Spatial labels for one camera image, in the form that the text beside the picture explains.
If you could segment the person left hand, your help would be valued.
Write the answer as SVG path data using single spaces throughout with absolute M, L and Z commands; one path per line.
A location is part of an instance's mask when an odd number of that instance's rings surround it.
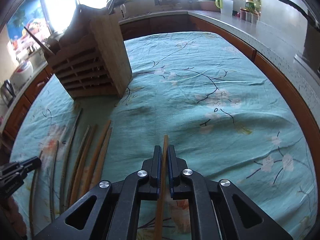
M 22 239 L 27 239 L 27 226 L 23 221 L 22 215 L 19 213 L 18 205 L 13 196 L 10 196 L 7 199 L 1 199 L 1 209 L 15 232 Z

